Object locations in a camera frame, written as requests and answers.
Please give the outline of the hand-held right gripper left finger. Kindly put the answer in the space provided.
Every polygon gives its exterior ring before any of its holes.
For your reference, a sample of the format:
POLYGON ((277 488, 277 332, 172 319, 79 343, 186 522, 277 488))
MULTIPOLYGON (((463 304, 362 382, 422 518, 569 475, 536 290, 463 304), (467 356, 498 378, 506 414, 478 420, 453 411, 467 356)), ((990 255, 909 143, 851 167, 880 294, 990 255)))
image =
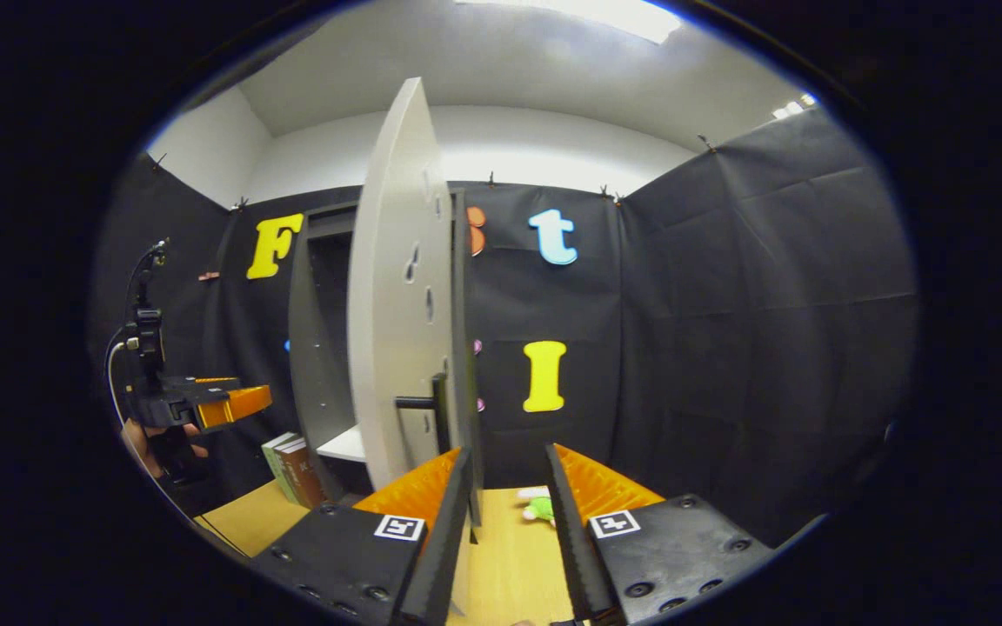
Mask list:
POLYGON ((426 461, 353 506, 323 503, 253 567, 337 625, 443 625, 469 542, 471 453, 426 461))

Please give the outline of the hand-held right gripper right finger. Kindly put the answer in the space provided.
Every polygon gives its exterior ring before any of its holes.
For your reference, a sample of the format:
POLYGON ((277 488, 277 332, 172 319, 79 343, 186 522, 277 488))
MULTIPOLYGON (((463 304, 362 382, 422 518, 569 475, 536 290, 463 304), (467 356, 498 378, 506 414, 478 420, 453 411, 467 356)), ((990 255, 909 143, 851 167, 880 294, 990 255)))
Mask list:
POLYGON ((559 443, 546 487, 578 621, 653 625, 695 609, 772 557, 702 496, 660 496, 559 443))

